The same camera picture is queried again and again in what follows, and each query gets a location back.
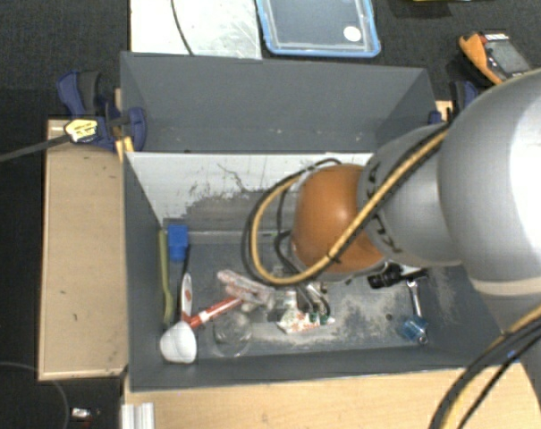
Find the plastic container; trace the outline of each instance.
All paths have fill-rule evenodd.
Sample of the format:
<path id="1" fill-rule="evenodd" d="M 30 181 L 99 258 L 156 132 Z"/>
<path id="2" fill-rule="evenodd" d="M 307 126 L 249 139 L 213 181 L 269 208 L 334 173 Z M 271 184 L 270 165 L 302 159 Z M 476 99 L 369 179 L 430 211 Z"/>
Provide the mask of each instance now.
<path id="1" fill-rule="evenodd" d="M 279 55 L 373 57 L 381 47 L 370 0 L 256 0 L 268 49 Z"/>

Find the blue lid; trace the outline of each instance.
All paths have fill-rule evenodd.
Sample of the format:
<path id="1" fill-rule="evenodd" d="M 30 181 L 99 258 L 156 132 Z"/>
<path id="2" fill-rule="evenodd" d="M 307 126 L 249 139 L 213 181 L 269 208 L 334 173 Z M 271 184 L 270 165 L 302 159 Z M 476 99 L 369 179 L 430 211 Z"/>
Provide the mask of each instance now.
<path id="1" fill-rule="evenodd" d="M 370 0 L 256 0 L 264 40 L 279 55 L 374 57 Z"/>
<path id="2" fill-rule="evenodd" d="M 170 224 L 167 227 L 169 258 L 173 262 L 182 262 L 187 257 L 189 247 L 189 227 L 184 224 Z"/>

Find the blue clamp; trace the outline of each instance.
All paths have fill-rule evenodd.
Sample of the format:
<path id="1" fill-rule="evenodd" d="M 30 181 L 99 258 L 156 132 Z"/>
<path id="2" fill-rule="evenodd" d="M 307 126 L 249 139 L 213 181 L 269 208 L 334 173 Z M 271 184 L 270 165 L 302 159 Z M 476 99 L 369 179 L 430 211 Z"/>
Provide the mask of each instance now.
<path id="1" fill-rule="evenodd" d="M 99 77 L 97 71 L 68 71 L 56 83 L 57 94 L 73 119 L 88 117 L 97 122 L 97 136 L 88 144 L 115 151 L 112 128 L 129 126 L 124 135 L 131 136 L 135 151 L 141 151 L 147 138 L 143 109 L 130 108 L 123 117 L 112 101 L 97 93 Z"/>

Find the white sticker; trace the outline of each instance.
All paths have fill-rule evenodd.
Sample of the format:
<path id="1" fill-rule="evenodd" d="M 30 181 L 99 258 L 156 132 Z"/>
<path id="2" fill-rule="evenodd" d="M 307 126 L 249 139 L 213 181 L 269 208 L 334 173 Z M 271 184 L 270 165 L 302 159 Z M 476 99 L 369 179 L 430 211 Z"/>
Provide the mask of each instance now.
<path id="1" fill-rule="evenodd" d="M 343 30 L 343 35 L 349 41 L 353 41 L 354 43 L 361 40 L 361 31 L 353 25 L 349 25 L 348 27 L 346 27 Z"/>

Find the yellow object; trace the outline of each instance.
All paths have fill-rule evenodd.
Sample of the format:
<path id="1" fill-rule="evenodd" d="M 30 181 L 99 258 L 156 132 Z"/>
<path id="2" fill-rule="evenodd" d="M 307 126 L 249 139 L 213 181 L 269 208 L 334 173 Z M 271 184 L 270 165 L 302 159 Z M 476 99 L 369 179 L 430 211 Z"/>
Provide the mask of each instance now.
<path id="1" fill-rule="evenodd" d="M 174 315 L 174 298 L 169 289 L 169 251 L 166 239 L 166 233 L 163 230 L 158 232 L 158 247 L 159 247 L 159 266 L 161 269 L 161 285 L 163 287 L 163 295 L 165 297 L 165 311 L 163 314 L 163 323 L 169 325 L 173 320 Z"/>
<path id="2" fill-rule="evenodd" d="M 368 215 L 374 210 L 377 204 L 387 195 L 387 193 L 396 185 L 400 178 L 415 164 L 420 162 L 424 157 L 431 153 L 434 149 L 439 147 L 443 142 L 445 135 L 447 134 L 448 129 L 440 131 L 433 138 L 431 138 L 423 147 L 416 151 L 413 155 L 410 156 L 405 162 L 403 162 L 397 169 L 391 173 L 391 175 L 383 182 L 383 184 L 376 190 L 374 195 L 369 199 L 369 201 L 363 206 L 359 211 L 356 218 L 348 226 L 348 228 L 343 232 L 343 234 L 338 238 L 330 250 L 318 260 L 311 267 L 307 268 L 303 272 L 297 273 L 293 276 L 282 278 L 276 275 L 271 274 L 267 271 L 266 268 L 262 265 L 260 260 L 260 255 L 258 253 L 258 229 L 260 227 L 260 222 L 262 220 L 262 215 L 266 211 L 267 207 L 272 203 L 272 201 L 278 197 L 282 192 L 286 191 L 291 185 L 293 185 L 300 176 L 293 178 L 282 186 L 278 187 L 268 197 L 262 202 L 257 212 L 254 214 L 252 219 L 252 225 L 250 227 L 250 255 L 252 256 L 252 264 L 256 268 L 257 272 L 262 278 L 271 282 L 273 284 L 295 284 L 297 282 L 302 282 L 311 278 L 315 274 L 323 271 L 331 262 L 331 257 L 335 257 L 338 252 L 343 248 L 346 242 L 350 239 L 356 230 L 361 226 L 363 220 L 368 217 Z"/>

